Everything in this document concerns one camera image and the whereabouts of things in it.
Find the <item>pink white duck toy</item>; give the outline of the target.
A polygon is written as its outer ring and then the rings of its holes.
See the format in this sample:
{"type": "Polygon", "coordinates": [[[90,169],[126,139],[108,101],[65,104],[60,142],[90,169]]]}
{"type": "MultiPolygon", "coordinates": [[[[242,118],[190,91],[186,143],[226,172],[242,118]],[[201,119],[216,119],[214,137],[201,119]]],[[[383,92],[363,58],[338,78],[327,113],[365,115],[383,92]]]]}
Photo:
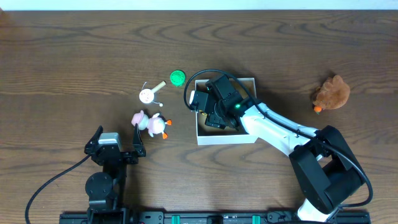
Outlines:
{"type": "Polygon", "coordinates": [[[168,134],[165,132],[165,128],[172,125],[172,120],[163,119],[159,113],[149,117],[143,110],[140,110],[139,113],[133,115],[131,124],[133,126],[138,125],[140,131],[147,129],[152,138],[155,134],[161,134],[163,139],[167,139],[168,134]]]}

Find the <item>brown plush toy with carrot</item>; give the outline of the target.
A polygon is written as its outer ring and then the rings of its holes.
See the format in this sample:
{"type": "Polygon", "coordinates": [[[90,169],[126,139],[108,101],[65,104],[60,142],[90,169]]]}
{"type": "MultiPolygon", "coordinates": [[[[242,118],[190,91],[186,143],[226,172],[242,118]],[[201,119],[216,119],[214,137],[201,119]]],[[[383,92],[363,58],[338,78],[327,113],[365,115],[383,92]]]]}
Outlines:
{"type": "Polygon", "coordinates": [[[319,114],[322,110],[341,108],[349,98],[351,88],[340,75],[329,77],[312,95],[313,110],[319,114]]]}

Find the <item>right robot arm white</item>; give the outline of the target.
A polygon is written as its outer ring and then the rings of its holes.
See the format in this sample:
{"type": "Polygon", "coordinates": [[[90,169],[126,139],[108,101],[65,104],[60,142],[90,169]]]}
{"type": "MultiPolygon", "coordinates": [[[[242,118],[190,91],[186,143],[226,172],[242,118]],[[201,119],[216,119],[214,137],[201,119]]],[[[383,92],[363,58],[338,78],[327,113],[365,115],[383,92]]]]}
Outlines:
{"type": "Polygon", "coordinates": [[[328,221],[347,207],[344,201],[362,185],[371,186],[344,137],[332,126],[321,130],[302,126],[236,90],[204,96],[194,93],[190,102],[207,115],[207,126],[242,129],[289,157],[305,196],[297,211],[300,221],[328,221]]]}

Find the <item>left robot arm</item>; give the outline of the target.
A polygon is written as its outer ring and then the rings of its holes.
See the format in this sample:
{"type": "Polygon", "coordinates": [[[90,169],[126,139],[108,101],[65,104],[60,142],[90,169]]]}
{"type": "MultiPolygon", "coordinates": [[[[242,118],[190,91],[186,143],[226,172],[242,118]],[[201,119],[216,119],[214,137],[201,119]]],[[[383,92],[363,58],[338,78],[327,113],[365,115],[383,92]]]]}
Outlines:
{"type": "Polygon", "coordinates": [[[141,131],[164,131],[170,120],[164,121],[160,114],[148,117],[144,111],[134,114],[132,121],[133,150],[121,151],[118,133],[105,133],[99,126],[87,142],[86,157],[103,168],[89,177],[85,184],[89,196],[89,207],[83,223],[223,223],[223,216],[204,213],[137,212],[123,205],[127,166],[135,165],[140,157],[146,156],[141,131]]]}

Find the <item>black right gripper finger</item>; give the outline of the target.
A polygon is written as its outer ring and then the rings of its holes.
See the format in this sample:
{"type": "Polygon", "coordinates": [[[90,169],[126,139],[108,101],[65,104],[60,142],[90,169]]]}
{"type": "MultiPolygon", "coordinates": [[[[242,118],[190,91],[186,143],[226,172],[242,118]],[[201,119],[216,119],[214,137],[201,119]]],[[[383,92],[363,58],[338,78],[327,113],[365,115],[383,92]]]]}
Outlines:
{"type": "Polygon", "coordinates": [[[197,112],[212,113],[214,112],[215,100],[209,93],[192,90],[189,104],[197,112]]]}
{"type": "Polygon", "coordinates": [[[207,114],[205,125],[218,129],[225,129],[226,127],[231,127],[231,123],[229,122],[227,116],[218,115],[216,113],[207,114]]]}

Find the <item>small white rattle drum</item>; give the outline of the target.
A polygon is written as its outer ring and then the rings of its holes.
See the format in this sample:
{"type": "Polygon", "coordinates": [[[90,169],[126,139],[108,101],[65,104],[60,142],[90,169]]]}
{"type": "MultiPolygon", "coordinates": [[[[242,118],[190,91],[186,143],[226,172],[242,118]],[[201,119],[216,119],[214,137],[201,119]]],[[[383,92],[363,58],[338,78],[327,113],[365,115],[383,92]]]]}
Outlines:
{"type": "Polygon", "coordinates": [[[158,85],[156,85],[156,86],[153,87],[153,88],[145,88],[146,83],[147,83],[147,82],[145,82],[145,83],[143,84],[142,89],[141,89],[141,91],[140,91],[140,93],[139,93],[139,99],[140,99],[140,101],[141,101],[142,103],[144,103],[144,104],[155,103],[155,104],[159,105],[160,107],[163,107],[163,106],[164,106],[163,103],[155,101],[155,94],[156,94],[161,88],[163,88],[164,86],[166,86],[166,82],[165,82],[165,81],[162,81],[162,82],[160,82],[158,85]]]}

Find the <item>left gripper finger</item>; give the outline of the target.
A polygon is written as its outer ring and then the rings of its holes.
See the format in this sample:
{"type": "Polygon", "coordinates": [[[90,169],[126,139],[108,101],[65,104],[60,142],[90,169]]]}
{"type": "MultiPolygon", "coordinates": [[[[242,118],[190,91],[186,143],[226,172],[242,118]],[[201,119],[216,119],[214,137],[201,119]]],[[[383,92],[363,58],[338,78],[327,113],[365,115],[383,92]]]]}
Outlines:
{"type": "Polygon", "coordinates": [[[103,127],[99,126],[91,139],[87,142],[84,148],[84,153],[87,155],[93,155],[97,152],[99,147],[99,139],[101,134],[103,133],[103,127]]]}
{"type": "Polygon", "coordinates": [[[134,137],[132,140],[132,146],[135,153],[137,154],[137,157],[146,157],[146,149],[141,139],[141,132],[138,124],[134,125],[134,137]]]}

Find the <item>grey yellow toy truck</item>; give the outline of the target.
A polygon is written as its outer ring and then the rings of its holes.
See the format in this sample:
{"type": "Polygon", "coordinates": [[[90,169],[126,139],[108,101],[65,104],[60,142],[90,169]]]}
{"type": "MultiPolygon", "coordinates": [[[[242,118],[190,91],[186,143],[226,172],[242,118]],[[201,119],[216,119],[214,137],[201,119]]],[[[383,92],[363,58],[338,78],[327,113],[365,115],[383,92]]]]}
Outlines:
{"type": "Polygon", "coordinates": [[[201,115],[203,115],[203,116],[207,116],[207,115],[208,115],[208,114],[207,114],[205,111],[203,111],[203,110],[200,110],[199,113],[200,113],[201,115]]]}

